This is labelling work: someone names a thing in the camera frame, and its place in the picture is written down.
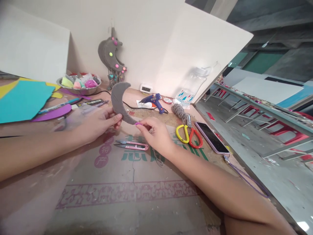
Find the pink phone case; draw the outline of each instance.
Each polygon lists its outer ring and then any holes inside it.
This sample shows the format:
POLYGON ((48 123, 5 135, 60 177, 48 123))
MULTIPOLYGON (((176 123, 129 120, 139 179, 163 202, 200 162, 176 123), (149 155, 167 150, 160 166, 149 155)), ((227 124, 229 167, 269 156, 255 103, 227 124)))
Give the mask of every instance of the pink phone case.
MULTIPOLYGON (((195 122, 195 124, 196 124, 196 127, 199 129, 199 131, 201 132, 201 134, 203 135, 203 137, 206 139, 206 141, 209 143, 209 145, 213 148, 213 150, 214 150, 214 152, 216 152, 217 154, 227 154, 227 153, 229 153, 229 151, 227 151, 227 152, 219 152, 219 151, 217 151, 217 149, 215 148, 215 146, 213 145, 213 143, 209 140, 209 138, 206 136, 206 134, 204 133, 204 131, 201 129, 201 127, 198 125, 198 122, 195 122)), ((205 124, 205 123, 202 123, 202 124, 204 124, 204 125, 206 125, 211 131, 212 131, 212 129, 207 125, 207 124, 205 124)), ((217 135, 213 132, 213 134, 216 136, 216 138, 218 139, 218 141, 222 144, 222 145, 224 145, 220 140, 219 140, 219 138, 217 137, 217 135)))

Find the scissors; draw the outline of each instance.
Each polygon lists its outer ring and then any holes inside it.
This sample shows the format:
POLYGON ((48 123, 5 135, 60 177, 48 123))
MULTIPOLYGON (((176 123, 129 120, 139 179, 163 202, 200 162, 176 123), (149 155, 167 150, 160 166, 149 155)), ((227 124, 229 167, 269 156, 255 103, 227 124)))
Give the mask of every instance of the scissors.
POLYGON ((188 117, 187 117, 187 125, 184 125, 184 124, 183 124, 183 125, 178 126, 178 127, 176 128, 176 131, 175 131, 175 132, 176 132, 177 138, 178 138, 181 142, 183 142, 183 143, 185 143, 185 144, 189 143, 189 145, 190 145, 192 148, 194 148, 194 149, 199 149, 199 148, 202 147, 202 145, 203 145, 202 138, 201 138, 201 136, 199 135, 199 133, 197 132, 197 130, 195 130, 195 129, 192 128, 190 114, 188 114, 188 117), (183 140, 183 138, 180 137, 179 132, 178 132, 178 130, 179 130, 180 128, 182 128, 182 127, 184 127, 184 131, 185 131, 185 135, 186 135, 186 140, 183 140), (191 128, 190 135, 188 135, 188 131, 187 131, 187 128, 188 128, 188 127, 191 128), (196 134, 196 136, 198 137, 198 139, 199 139, 199 145, 194 145, 194 144, 192 143, 191 139, 192 139, 193 134, 196 134))
POLYGON ((142 150, 146 151, 149 146, 147 144, 137 143, 137 142, 131 142, 131 141, 124 141, 124 140, 116 140, 119 144, 114 144, 117 147, 120 148, 126 148, 126 149, 135 149, 135 150, 142 150))

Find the hot glue gun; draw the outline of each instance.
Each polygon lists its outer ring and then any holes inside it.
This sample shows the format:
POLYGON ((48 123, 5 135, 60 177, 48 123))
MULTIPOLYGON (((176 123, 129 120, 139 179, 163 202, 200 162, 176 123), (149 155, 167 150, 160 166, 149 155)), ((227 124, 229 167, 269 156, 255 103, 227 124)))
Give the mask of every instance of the hot glue gun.
POLYGON ((159 113, 162 114, 162 113, 164 113, 164 108, 159 103, 159 99, 161 99, 161 95, 160 95, 160 93, 157 93, 157 94, 153 94, 151 96, 148 96, 146 98, 143 98, 139 103, 151 102, 151 103, 156 105, 156 107, 159 109, 159 113))

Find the yellow scissors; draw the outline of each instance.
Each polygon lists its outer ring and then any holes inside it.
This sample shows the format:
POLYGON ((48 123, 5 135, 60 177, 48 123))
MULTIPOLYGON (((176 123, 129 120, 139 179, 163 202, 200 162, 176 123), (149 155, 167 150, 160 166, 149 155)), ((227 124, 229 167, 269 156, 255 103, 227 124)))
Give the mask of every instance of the yellow scissors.
POLYGON ((203 141, 202 141, 201 136, 199 135, 199 133, 198 133, 195 129, 192 128, 190 114, 188 114, 188 117, 187 117, 187 125, 184 125, 184 124, 183 124, 183 125, 178 126, 178 127, 176 128, 175 133, 176 133, 176 135, 177 135, 177 138, 178 138, 181 142, 183 142, 184 144, 189 143, 189 145, 190 145, 192 148, 194 148, 194 149, 199 149, 199 148, 201 148, 202 145, 203 145, 203 141), (183 140, 183 138, 180 137, 179 132, 178 132, 178 130, 179 130, 180 128, 182 128, 182 127, 184 127, 186 140, 183 140), (187 131, 187 128, 188 128, 188 127, 191 128, 190 135, 188 135, 188 131, 187 131), (194 145, 194 144, 192 143, 192 141, 191 141, 192 136, 193 136, 194 133, 196 134, 196 136, 197 136, 198 139, 199 139, 199 145, 194 145))

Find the felt moon decoration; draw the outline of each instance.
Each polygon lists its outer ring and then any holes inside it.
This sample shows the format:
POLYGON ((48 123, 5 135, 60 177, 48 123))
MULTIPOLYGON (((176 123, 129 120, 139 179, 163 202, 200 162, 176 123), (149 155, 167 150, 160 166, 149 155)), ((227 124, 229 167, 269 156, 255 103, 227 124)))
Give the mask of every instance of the felt moon decoration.
POLYGON ((127 69, 117 57, 116 51, 118 46, 123 43, 115 37, 115 29, 111 30, 111 37, 102 41, 98 46, 98 54, 102 63, 109 69, 116 72, 122 72, 127 69))
POLYGON ((120 63, 119 60, 116 58, 117 46, 122 46, 122 45, 123 43, 117 40, 115 41, 109 40, 104 45, 104 58, 106 62, 111 68, 113 68, 115 71, 118 71, 118 72, 123 71, 123 67, 124 67, 124 64, 120 63))
POLYGON ((111 93, 111 101, 112 101, 112 106, 113 110, 117 114, 122 114, 123 115, 123 121, 134 125, 137 121, 133 119, 125 110, 124 105, 123 105, 123 94, 125 90, 130 87, 130 83, 127 82, 120 82, 117 83, 113 86, 112 88, 112 93, 111 93))

